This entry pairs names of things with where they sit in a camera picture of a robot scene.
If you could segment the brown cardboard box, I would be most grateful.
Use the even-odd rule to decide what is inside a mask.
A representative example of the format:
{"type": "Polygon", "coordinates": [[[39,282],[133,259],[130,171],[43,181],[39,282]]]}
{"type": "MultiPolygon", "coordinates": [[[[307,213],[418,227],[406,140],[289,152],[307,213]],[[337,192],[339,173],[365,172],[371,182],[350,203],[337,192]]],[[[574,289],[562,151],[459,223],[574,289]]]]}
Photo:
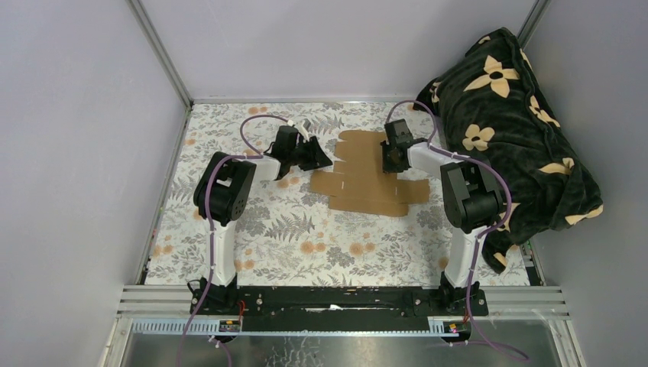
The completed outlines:
{"type": "Polygon", "coordinates": [[[428,203],[428,180],[405,180],[383,172],[385,140],[383,132],[340,132],[333,171],[314,172],[309,190],[326,195],[330,209],[381,216],[405,216],[411,205],[428,203]]]}

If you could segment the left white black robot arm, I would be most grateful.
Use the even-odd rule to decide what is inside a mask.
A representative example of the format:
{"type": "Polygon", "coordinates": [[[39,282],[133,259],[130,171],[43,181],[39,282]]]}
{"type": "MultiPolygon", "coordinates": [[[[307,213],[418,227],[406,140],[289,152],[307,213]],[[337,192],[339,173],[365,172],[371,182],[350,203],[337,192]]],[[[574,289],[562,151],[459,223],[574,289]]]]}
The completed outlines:
{"type": "Polygon", "coordinates": [[[233,155],[217,151],[212,156],[193,194],[194,205],[206,225],[205,279],[214,288],[208,305],[220,314],[233,311],[235,282],[235,227],[244,212],[251,188],[260,181],[284,178],[292,167],[314,171],[332,166],[318,138],[304,128],[282,125],[265,151],[233,155]]]}

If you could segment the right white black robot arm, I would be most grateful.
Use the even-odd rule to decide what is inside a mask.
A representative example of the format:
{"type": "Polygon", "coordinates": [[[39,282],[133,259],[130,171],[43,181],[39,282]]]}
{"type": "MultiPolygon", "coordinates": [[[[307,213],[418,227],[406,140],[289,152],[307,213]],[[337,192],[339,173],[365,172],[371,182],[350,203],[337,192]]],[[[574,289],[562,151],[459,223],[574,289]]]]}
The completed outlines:
{"type": "Polygon", "coordinates": [[[441,180],[445,216],[453,226],[449,262],[442,273],[439,307],[456,315],[468,306],[463,288],[473,285],[485,231],[504,209],[497,176],[490,166],[468,156],[414,138],[405,120],[384,125],[382,169],[402,173],[410,168],[441,180]]]}

